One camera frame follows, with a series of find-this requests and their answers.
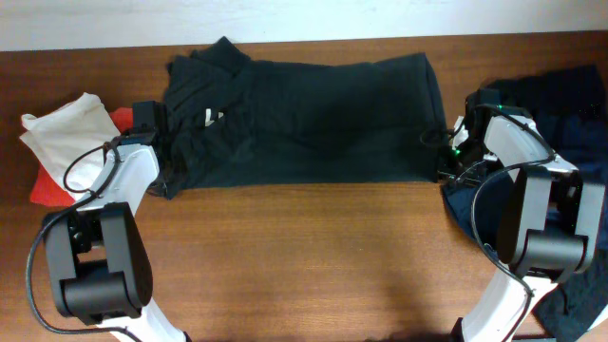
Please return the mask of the dark green Nike t-shirt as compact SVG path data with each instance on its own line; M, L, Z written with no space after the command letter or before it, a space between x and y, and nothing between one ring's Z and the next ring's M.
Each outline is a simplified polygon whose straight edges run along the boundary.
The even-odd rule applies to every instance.
M253 60L229 40L175 58L163 97L163 193L436 179L422 142L446 117L423 53L323 66Z

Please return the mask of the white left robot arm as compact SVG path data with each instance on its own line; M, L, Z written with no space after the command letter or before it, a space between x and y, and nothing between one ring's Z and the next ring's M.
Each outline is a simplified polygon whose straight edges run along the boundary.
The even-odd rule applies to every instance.
M50 289L58 313L84 323L82 334L121 341L186 341L153 299L152 268L134 216L160 174L153 133L102 145L104 167L72 206L45 217Z

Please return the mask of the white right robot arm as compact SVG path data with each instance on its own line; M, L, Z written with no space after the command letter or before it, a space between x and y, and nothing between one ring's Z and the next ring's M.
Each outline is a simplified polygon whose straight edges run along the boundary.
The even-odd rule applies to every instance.
M560 156L523 108L475 104L451 135L450 185L496 272L452 341L511 341L533 308L595 257L606 188Z

